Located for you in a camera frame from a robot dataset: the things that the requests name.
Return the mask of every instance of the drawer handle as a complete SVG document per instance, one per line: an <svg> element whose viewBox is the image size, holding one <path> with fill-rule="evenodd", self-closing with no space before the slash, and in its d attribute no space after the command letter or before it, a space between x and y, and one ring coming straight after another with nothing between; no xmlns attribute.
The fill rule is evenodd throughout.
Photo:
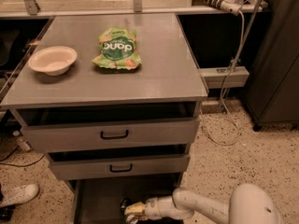
<svg viewBox="0 0 299 224"><path fill-rule="evenodd" d="M129 131L126 130L124 135L120 135L120 136L105 136L104 131L101 132L101 138L102 139L122 139L122 138L126 138L129 135Z"/></svg>
<svg viewBox="0 0 299 224"><path fill-rule="evenodd" d="M133 165L130 164L129 168L127 168L127 169L120 169L120 170L117 170L117 169L113 169L113 165L110 165L110 172L111 172L111 173L124 173L124 172L130 172L130 171L132 171L132 168L133 168Z"/></svg>

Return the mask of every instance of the wire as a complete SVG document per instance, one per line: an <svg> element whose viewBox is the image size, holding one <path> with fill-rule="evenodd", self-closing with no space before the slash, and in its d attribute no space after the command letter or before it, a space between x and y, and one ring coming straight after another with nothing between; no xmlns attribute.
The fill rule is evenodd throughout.
<svg viewBox="0 0 299 224"><path fill-rule="evenodd" d="M227 92L227 88L224 88L225 87L225 83L228 79L228 77L234 72L234 69L235 69L235 65L239 59L239 56L242 52L242 49L243 49L243 45L244 45L244 26L245 26L245 18L244 18L244 14L242 13L242 11L239 11L239 14L241 16L241 19L242 19L242 26L241 26L241 37L240 37L240 43L239 43L239 48L238 48L238 51L235 55L235 58L232 62L232 65L230 65L230 67L228 68L228 74L227 76L225 77L225 79L223 80L223 83L222 83L222 86L221 86L221 96L220 96L220 102L221 102L221 105L224 107L225 111L226 111L226 114L229 116L229 118L231 119L231 122L234 124L234 126L236 127L236 130L237 130L237 137L234 141L230 142L230 143L223 143L223 142L219 142L217 141L211 134L211 132L209 131L207 125L206 126L206 132L207 132L207 135L209 136L209 138L216 144L218 145L222 145L222 146L231 146L231 145L234 145L236 144L239 139L240 139L240 129L238 127L238 125L236 124L234 118L233 118L233 115L231 114L231 112L229 111L229 109L227 108L224 100L223 100L223 97L224 97L224 94ZM205 119L204 119L204 116L203 116L203 111L202 109L200 110L201 112L201 115L202 115L202 121L204 123L205 122Z"/></svg>
<svg viewBox="0 0 299 224"><path fill-rule="evenodd" d="M24 164L24 165L17 165L17 164L13 164L13 163L4 163L4 162L0 162L0 165L12 166L12 167L17 167L17 168L25 168L25 167L29 167L29 166L32 166L32 165L38 163L44 157L45 157L45 155L42 155L37 161L31 162L31 163L28 163L28 164Z"/></svg>
<svg viewBox="0 0 299 224"><path fill-rule="evenodd" d="M11 153L9 153L6 157L4 157L2 160L0 160L0 161L5 161L5 160L7 160L15 151L17 151L17 149L19 148L19 146L17 146L17 147L15 147L15 149L13 149L12 151L11 151Z"/></svg>

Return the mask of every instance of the black cabinet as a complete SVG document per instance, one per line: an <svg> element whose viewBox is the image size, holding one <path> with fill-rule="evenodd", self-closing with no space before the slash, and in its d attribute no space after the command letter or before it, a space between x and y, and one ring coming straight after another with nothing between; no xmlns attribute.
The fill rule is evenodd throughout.
<svg viewBox="0 0 299 224"><path fill-rule="evenodd" d="M12 71L28 49L28 42L38 38L47 19L0 20L0 71Z"/></svg>
<svg viewBox="0 0 299 224"><path fill-rule="evenodd" d="M270 0L271 25L242 97L255 128L299 123L299 0Z"/></svg>

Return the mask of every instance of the gray cabinet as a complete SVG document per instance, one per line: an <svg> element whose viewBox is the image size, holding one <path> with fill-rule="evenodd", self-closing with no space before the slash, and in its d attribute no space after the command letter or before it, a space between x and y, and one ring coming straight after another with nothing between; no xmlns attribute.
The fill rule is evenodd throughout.
<svg viewBox="0 0 299 224"><path fill-rule="evenodd" d="M242 91L255 129L299 123L299 0L270 0L271 25Z"/></svg>
<svg viewBox="0 0 299 224"><path fill-rule="evenodd" d="M91 63L111 26L136 30L140 69ZM179 186L206 86L175 14L57 17L36 50L56 45L77 51L70 70L50 77L26 64L1 105L55 176L76 184L71 222L122 223L121 199Z"/></svg>

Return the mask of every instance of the white bowl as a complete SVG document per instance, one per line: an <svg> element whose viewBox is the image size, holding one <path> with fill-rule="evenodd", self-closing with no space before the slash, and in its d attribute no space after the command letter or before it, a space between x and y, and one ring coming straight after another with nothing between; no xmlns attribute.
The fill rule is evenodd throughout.
<svg viewBox="0 0 299 224"><path fill-rule="evenodd" d="M59 76L66 72L76 60L77 53L69 47L50 47L34 53L28 63L29 67L37 72L50 76Z"/></svg>

